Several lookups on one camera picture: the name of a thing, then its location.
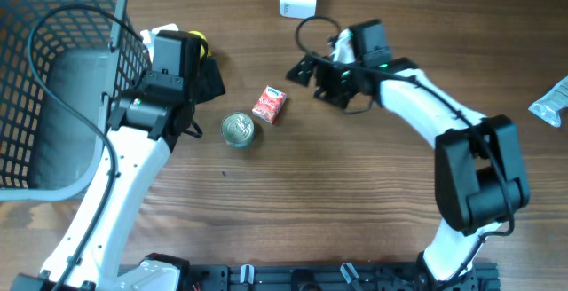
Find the silver tin can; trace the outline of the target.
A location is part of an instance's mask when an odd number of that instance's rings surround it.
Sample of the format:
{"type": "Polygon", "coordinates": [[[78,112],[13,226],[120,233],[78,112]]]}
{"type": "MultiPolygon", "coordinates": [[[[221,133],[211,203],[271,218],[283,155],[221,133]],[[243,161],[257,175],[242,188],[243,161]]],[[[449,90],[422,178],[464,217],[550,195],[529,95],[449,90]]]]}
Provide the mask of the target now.
{"type": "Polygon", "coordinates": [[[254,121],[242,112],[228,114],[221,122],[221,136],[229,146],[250,146],[255,138],[254,121]]]}

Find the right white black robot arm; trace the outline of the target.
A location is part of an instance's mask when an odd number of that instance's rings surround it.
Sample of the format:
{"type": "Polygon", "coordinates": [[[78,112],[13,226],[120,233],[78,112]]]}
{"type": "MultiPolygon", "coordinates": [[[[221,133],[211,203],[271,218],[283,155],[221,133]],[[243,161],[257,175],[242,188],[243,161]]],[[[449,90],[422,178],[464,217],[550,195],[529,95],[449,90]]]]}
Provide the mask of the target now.
{"type": "Polygon", "coordinates": [[[397,115],[434,151],[434,193],[442,220],[418,257],[416,287],[445,289],[460,283],[492,237],[507,237],[515,214],[530,201],[516,125],[488,117],[437,87],[408,58],[394,58],[383,23],[368,20],[338,28],[322,56],[305,46],[287,79],[316,81],[315,98],[344,110],[356,95],[397,115]]]}

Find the red juice carton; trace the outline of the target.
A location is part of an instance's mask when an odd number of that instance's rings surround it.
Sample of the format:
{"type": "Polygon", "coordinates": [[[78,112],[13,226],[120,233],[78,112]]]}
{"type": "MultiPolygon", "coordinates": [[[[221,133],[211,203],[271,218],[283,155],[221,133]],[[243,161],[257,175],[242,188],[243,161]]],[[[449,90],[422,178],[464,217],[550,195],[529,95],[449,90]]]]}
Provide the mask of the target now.
{"type": "Polygon", "coordinates": [[[288,95],[285,92],[266,86],[262,95],[252,108],[253,115],[273,124],[285,104],[288,95]]]}

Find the silver foil sachet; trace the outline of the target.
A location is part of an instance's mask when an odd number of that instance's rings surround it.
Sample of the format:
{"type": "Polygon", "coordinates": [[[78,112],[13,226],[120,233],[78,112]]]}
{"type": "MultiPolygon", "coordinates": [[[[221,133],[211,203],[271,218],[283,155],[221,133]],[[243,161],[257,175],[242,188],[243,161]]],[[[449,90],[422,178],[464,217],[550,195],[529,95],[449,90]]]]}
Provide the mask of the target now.
{"type": "Polygon", "coordinates": [[[528,107],[531,113],[555,128],[561,126],[560,112],[567,108],[567,80],[566,76],[528,107]]]}

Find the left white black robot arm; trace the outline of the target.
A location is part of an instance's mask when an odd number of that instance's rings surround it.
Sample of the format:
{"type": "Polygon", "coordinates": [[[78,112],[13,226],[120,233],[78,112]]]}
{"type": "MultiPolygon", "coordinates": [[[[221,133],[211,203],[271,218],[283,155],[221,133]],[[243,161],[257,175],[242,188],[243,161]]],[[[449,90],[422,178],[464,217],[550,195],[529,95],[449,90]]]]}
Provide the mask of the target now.
{"type": "Polygon", "coordinates": [[[202,135],[197,104],[220,96],[216,61],[199,32],[162,30],[150,69],[112,105],[106,148],[64,238],[36,276],[19,274],[13,290],[181,290],[188,261],[159,253],[119,272],[148,189],[178,138],[202,135]]]}

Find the yellow lidded jar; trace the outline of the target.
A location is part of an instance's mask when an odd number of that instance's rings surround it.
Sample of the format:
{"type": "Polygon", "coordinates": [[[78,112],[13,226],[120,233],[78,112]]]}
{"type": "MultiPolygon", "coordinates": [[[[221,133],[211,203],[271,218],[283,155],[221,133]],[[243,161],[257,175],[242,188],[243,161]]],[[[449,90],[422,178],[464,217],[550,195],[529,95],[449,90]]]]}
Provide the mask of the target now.
{"type": "Polygon", "coordinates": [[[209,46],[206,36],[197,30],[189,31],[189,34],[196,35],[201,39],[200,60],[204,60],[209,56],[209,46]]]}

